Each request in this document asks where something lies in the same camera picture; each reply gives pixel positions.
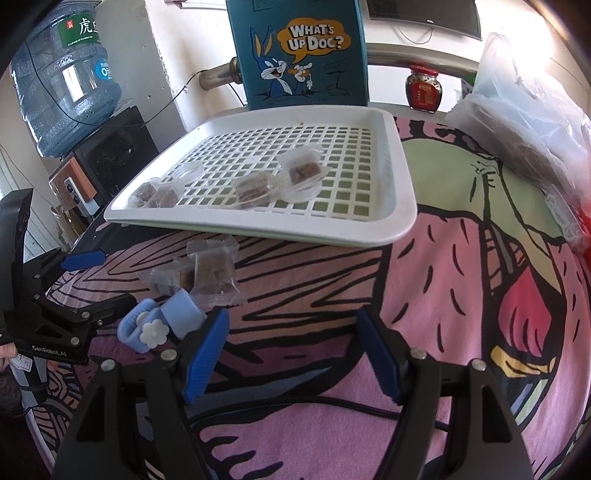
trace power cord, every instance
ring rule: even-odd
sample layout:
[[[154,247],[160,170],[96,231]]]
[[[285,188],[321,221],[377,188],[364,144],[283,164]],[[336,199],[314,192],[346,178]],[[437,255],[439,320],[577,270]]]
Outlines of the power cord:
[[[0,416],[4,416],[11,420],[18,420],[23,417],[29,415],[29,412],[33,409],[33,407],[28,407],[24,412],[20,413],[19,415],[10,415],[6,410],[0,410]]]
[[[238,95],[238,92],[236,91],[236,89],[234,88],[234,86],[231,83],[228,83],[228,86],[234,91],[234,94],[236,95],[236,98],[238,98],[238,100],[240,100],[240,103],[242,104],[242,106],[246,106],[244,104],[244,102],[242,101],[242,99],[240,98],[240,95]]]
[[[408,37],[407,37],[407,36],[404,34],[404,32],[403,32],[403,31],[400,29],[400,27],[399,27],[399,26],[396,26],[396,28],[398,29],[398,31],[400,32],[400,34],[401,34],[401,35],[402,35],[404,38],[406,38],[406,39],[407,39],[407,40],[408,40],[410,43],[414,43],[415,45],[425,45],[425,44],[429,43],[429,42],[431,41],[431,39],[433,38],[433,32],[435,31],[435,28],[432,28],[432,29],[431,29],[431,35],[429,35],[429,38],[428,38],[426,41],[424,41],[424,42],[416,42],[416,41],[414,41],[414,40],[411,40],[410,38],[408,38]]]
[[[331,405],[333,407],[346,408],[347,410],[358,411],[374,417],[379,417],[388,420],[400,420],[402,418],[401,413],[382,410],[381,408],[370,407],[362,405],[360,403],[351,402],[348,400],[341,400],[340,398],[332,397],[286,397],[286,398],[267,398],[265,400],[255,400],[243,403],[237,403],[226,407],[214,408],[213,410],[205,411],[199,415],[195,415],[189,418],[189,424],[193,425],[202,421],[219,417],[221,415],[227,415],[229,413],[235,413],[242,410],[253,410],[255,408],[270,408],[270,407],[286,407],[295,404],[302,403],[313,403],[322,405]],[[441,421],[435,422],[435,428],[443,432],[449,431],[449,426]]]
[[[53,95],[50,93],[50,91],[48,90],[48,88],[45,86],[45,84],[41,80],[41,76],[39,75],[39,72],[37,71],[37,67],[35,67],[35,61],[33,60],[33,54],[31,53],[31,49],[29,48],[29,44],[26,41],[25,41],[25,46],[27,48],[27,51],[29,52],[29,57],[31,59],[31,64],[33,65],[33,70],[35,71],[35,75],[37,75],[37,79],[39,80],[39,83],[41,83],[41,86],[47,92],[47,94],[49,95],[49,97],[51,98],[51,100],[53,100],[53,102],[57,105],[57,107],[61,110],[61,112],[65,116],[67,116],[70,120],[76,122],[78,125],[88,125],[89,127],[111,127],[111,128],[140,128],[140,127],[144,127],[144,126],[148,125],[152,120],[154,120],[158,115],[160,115],[162,112],[164,112],[164,110],[166,108],[168,108],[168,106],[171,105],[180,96],[180,94],[183,93],[187,89],[187,87],[189,86],[189,83],[197,75],[199,75],[202,72],[205,72],[205,70],[201,70],[200,72],[194,73],[193,76],[191,78],[189,78],[189,80],[187,81],[187,83],[184,84],[184,87],[179,91],[179,93],[177,93],[173,97],[173,99],[169,101],[169,103],[167,103],[166,105],[164,105],[164,107],[162,107],[162,109],[156,115],[154,115],[150,120],[148,120],[147,122],[144,122],[142,124],[136,124],[136,125],[98,125],[98,124],[89,124],[89,123],[86,123],[86,122],[80,122],[79,120],[76,120],[75,118],[72,118],[61,107],[61,105],[59,104],[59,102],[55,98],[53,98]]]

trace cartoon rabbit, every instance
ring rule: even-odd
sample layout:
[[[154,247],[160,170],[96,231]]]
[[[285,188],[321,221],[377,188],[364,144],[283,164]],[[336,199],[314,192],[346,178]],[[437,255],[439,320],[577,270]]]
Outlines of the cartoon rabbit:
[[[312,74],[310,73],[311,68],[312,63],[310,62],[308,65],[304,65],[303,67],[296,65],[292,69],[288,70],[288,73],[293,74],[298,82],[295,86],[294,95],[305,95],[307,91],[310,90],[314,85],[312,82]]]
[[[291,87],[285,80],[282,80],[287,63],[269,56],[269,52],[273,47],[273,32],[271,31],[271,27],[269,27],[264,42],[261,42],[261,38],[253,28],[251,28],[251,37],[252,54],[261,69],[261,78],[271,81],[269,97],[277,98],[284,95],[293,95]]]

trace cartoon print blanket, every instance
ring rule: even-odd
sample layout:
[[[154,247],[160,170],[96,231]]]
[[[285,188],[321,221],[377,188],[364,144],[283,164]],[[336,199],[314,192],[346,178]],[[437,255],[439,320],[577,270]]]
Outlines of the cartoon print blanket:
[[[394,409],[355,337],[354,312],[371,303],[388,327],[437,359],[484,358],[522,431],[535,477],[549,478],[588,417],[589,272],[539,190],[460,131],[407,119],[397,125],[419,210],[410,233],[369,249],[239,238],[236,266],[249,303],[231,308],[230,337],[190,413],[299,394]],[[110,239],[126,235],[120,226],[101,228]],[[157,235],[113,253],[101,267],[66,274],[51,298],[80,307],[121,292],[153,296],[137,273],[182,255],[189,240],[212,236]],[[152,358],[119,344],[116,327],[99,332],[90,354],[87,367],[50,373],[50,401],[34,411],[54,455],[103,359]],[[449,408],[440,403],[438,420],[448,421]],[[151,478],[163,478],[147,408],[139,404],[137,411]],[[371,480],[394,426],[332,406],[296,405],[217,417],[194,433],[220,480]],[[433,437],[425,479],[444,438]]]

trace green label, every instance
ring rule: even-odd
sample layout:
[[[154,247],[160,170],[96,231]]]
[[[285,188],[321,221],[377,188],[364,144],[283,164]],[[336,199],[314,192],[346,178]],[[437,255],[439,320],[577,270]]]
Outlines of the green label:
[[[95,16],[92,14],[72,15],[59,22],[57,28],[60,31],[61,43],[64,48],[79,43],[100,42]]]

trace grid tray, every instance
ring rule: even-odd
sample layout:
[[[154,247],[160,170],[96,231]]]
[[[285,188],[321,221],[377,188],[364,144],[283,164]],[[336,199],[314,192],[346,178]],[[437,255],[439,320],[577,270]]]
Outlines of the grid tray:
[[[314,200],[236,209],[233,179],[254,171],[278,173],[277,155],[307,144],[322,145],[322,164],[331,169]],[[129,195],[143,182],[152,177],[172,182],[174,171],[187,163],[201,163],[204,173],[185,185],[176,207],[127,208]],[[378,109],[347,106],[290,107],[211,120],[156,158],[105,212],[106,219],[120,223],[359,246],[395,240],[415,217],[394,119]]]

